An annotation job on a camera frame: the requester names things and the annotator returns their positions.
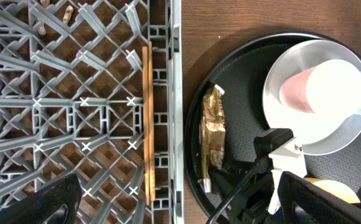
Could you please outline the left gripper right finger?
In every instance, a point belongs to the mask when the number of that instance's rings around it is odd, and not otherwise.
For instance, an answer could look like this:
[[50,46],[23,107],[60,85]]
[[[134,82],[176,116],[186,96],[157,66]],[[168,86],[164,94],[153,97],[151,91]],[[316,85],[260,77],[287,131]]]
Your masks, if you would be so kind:
[[361,223],[361,203],[347,203],[288,171],[281,174],[278,197],[286,223],[299,223],[296,207],[318,223]]

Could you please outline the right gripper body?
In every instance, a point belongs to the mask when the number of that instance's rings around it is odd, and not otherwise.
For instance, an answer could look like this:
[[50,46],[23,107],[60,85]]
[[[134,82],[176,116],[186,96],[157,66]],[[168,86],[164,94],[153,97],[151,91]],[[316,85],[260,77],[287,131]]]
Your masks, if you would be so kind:
[[217,187],[222,201],[211,213],[208,222],[217,223],[226,213],[230,223],[270,223],[268,207],[274,192],[269,158],[255,162],[237,161],[231,173],[211,168],[211,181]]

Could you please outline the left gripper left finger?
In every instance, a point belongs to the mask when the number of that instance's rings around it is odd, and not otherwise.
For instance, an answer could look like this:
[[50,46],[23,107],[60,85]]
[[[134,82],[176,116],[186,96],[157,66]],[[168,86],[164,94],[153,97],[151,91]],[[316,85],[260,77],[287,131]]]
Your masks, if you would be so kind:
[[78,177],[70,174],[0,210],[0,223],[75,223],[81,199]]

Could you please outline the yellow bowl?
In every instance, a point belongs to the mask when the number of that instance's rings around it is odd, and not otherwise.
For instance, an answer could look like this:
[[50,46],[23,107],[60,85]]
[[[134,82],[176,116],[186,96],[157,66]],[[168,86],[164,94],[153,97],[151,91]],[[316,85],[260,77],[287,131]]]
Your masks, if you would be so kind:
[[357,194],[350,187],[341,182],[311,177],[305,177],[304,179],[348,203],[360,203]]

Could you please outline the gold foil wrapper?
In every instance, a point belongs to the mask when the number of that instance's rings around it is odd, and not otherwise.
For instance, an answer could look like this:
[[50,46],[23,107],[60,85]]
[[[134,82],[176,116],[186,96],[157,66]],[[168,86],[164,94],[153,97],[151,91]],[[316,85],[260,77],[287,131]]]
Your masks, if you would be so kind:
[[225,113],[222,96],[225,90],[212,84],[202,98],[200,119],[200,146],[202,185],[205,193],[212,192],[209,168],[221,169],[225,155]]

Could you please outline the pink cup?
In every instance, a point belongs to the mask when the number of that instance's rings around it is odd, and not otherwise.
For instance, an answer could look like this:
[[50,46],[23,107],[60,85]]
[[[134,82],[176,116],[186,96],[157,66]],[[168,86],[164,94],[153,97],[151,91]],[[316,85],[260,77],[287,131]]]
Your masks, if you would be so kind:
[[348,117],[361,107],[361,73],[345,60],[328,60],[288,78],[279,99],[303,113]]

